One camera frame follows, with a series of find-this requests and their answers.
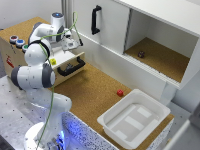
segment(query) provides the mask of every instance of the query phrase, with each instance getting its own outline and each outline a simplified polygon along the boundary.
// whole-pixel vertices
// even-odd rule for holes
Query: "open cabinet compartment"
[[[124,53],[180,86],[197,42],[197,36],[132,9]]]

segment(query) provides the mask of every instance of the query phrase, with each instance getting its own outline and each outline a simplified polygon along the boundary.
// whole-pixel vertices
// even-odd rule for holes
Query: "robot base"
[[[44,123],[40,122],[32,126],[25,134],[24,138],[24,150],[36,150],[37,142],[35,141],[35,137],[37,136],[40,129],[43,127]],[[65,144],[68,145],[70,139],[65,140]],[[49,150],[47,145],[39,146],[37,150]]]

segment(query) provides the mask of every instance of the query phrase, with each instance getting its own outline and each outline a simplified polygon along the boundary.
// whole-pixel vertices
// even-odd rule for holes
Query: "white wall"
[[[177,91],[173,102],[192,112],[200,102],[200,71],[180,91]]]
[[[61,12],[61,0],[0,0],[0,29],[37,16],[50,22],[53,12]]]

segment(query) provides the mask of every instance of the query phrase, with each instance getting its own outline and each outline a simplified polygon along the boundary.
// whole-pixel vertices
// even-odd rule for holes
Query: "dark purple object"
[[[140,58],[144,58],[144,54],[145,54],[145,52],[140,51],[140,52],[138,53],[138,57],[140,57]]]

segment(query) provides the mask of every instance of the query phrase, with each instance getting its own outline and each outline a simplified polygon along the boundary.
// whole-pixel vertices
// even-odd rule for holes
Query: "tiled floor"
[[[6,73],[5,73],[3,60],[2,60],[2,57],[1,57],[1,53],[0,53],[0,78],[2,78],[5,75],[6,75]]]

